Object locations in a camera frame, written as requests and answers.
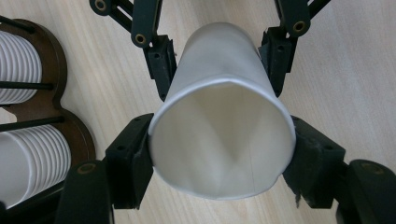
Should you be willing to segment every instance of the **stacked paper cup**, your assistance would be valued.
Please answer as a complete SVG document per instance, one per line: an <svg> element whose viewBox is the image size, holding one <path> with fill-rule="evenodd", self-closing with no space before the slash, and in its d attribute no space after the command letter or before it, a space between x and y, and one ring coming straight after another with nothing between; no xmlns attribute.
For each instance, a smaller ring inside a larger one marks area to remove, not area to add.
<svg viewBox="0 0 396 224"><path fill-rule="evenodd" d="M0 80L41 82L41 62L37 51L24 38L0 31ZM20 104L36 90L0 89L0 105Z"/></svg>
<svg viewBox="0 0 396 224"><path fill-rule="evenodd" d="M70 167L64 136L51 125L0 133L0 201L11 207L62 181Z"/></svg>

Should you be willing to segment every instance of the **black bracket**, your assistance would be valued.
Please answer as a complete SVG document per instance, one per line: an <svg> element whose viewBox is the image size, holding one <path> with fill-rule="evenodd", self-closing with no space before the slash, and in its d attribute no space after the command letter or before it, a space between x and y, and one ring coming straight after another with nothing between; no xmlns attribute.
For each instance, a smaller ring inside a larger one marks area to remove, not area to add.
<svg viewBox="0 0 396 224"><path fill-rule="evenodd" d="M102 161L85 161L67 173L55 223L113 223L115 209L138 209L153 168L148 128L153 114L133 119Z"/></svg>
<svg viewBox="0 0 396 224"><path fill-rule="evenodd" d="M163 0L90 0L92 10L110 16L131 33L132 42L143 49L151 79L155 79L164 101L175 75L177 63L173 41L157 35Z"/></svg>
<svg viewBox="0 0 396 224"><path fill-rule="evenodd" d="M311 20L330 0L275 0L280 19L278 27L271 27L263 33L259 53L267 76L276 96L283 89L285 76L291 71L298 37L304 35Z"/></svg>
<svg viewBox="0 0 396 224"><path fill-rule="evenodd" d="M283 177L311 208L339 202L338 223L393 223L396 175L373 161L343 162L346 151L305 121L293 117L297 142Z"/></svg>

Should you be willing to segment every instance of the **table surface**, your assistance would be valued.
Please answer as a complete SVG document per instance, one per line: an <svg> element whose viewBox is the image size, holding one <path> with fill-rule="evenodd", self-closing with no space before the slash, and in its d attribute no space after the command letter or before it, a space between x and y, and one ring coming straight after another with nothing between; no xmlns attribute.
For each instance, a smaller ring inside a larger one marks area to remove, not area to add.
<svg viewBox="0 0 396 224"><path fill-rule="evenodd" d="M0 2L0 15L39 23L59 39L68 61L62 104L90 129L97 157L134 117L156 112L157 96L143 51L89 1ZM391 0L332 1L300 38L281 101L346 149L346 161L367 159L396 171L396 4ZM177 61L199 27L227 21L259 46L278 25L272 0L165 0L159 34L175 41ZM15 121L0 112L1 122ZM116 223L335 223L332 210L296 208L280 177L267 192L218 202L186 195L153 175L140 210L115 212Z"/></svg>

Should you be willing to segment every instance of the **white paper cup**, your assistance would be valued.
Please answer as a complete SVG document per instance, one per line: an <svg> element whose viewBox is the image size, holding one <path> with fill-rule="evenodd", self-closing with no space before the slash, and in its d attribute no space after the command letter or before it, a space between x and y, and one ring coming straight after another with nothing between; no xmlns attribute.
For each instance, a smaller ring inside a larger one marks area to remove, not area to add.
<svg viewBox="0 0 396 224"><path fill-rule="evenodd" d="M0 143L0 200L10 207L19 203L28 190L30 158L9 134L0 133Z"/></svg>
<svg viewBox="0 0 396 224"><path fill-rule="evenodd" d="M216 200L271 188L295 146L249 36L213 23L189 39L167 98L149 129L156 173L172 187Z"/></svg>
<svg viewBox="0 0 396 224"><path fill-rule="evenodd" d="M19 184L21 182L19 178L25 180L25 175L20 175L18 173L23 171L22 169L18 172L13 171L9 174L11 176L16 176L19 182L8 181L9 184L7 188L0 188L0 201L6 201L7 207L26 200L44 189L59 183L65 178L67 170L70 167L71 155L64 136L57 129L51 125L43 125L0 134L12 138L12 144L19 146L21 151L24 152L24 160L20 155L15 155L13 157L7 156L8 163L20 167L27 166L27 171L29 172L27 178L28 184L26 186ZM8 142L4 141L2 135L0 135L0 144L2 147L7 147L11 144ZM0 161L2 161L2 159L3 152L0 150ZM8 163L0 163L0 169L7 170L8 167L12 168ZM9 178L7 174L0 172L1 180L7 178ZM21 187L23 187L25 192L23 196L10 190L12 188L17 189ZM9 195L13 200L11 201L9 197L7 198L4 195Z"/></svg>
<svg viewBox="0 0 396 224"><path fill-rule="evenodd" d="M37 51L24 38L0 31L0 80L39 83L42 77ZM0 105L20 104L36 90L0 89Z"/></svg>

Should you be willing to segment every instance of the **wooden table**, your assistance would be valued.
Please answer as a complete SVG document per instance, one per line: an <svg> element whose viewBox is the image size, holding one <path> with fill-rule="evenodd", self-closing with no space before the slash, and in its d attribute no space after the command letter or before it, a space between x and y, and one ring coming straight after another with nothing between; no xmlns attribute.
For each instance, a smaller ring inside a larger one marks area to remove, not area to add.
<svg viewBox="0 0 396 224"><path fill-rule="evenodd" d="M0 14L34 21L60 40L68 61L62 104L89 127L97 158L130 119L162 102L141 49L89 1L0 2ZM396 171L396 4L392 0L333 0L300 38L280 97L290 113L346 148L346 161L368 159ZM175 40L177 60L199 27L227 21L260 45L278 25L272 0L164 0L159 34ZM15 120L5 111L1 122ZM167 186L154 174L139 211L116 211L116 223L334 223L335 210L297 209L280 177L264 194L217 202Z"/></svg>

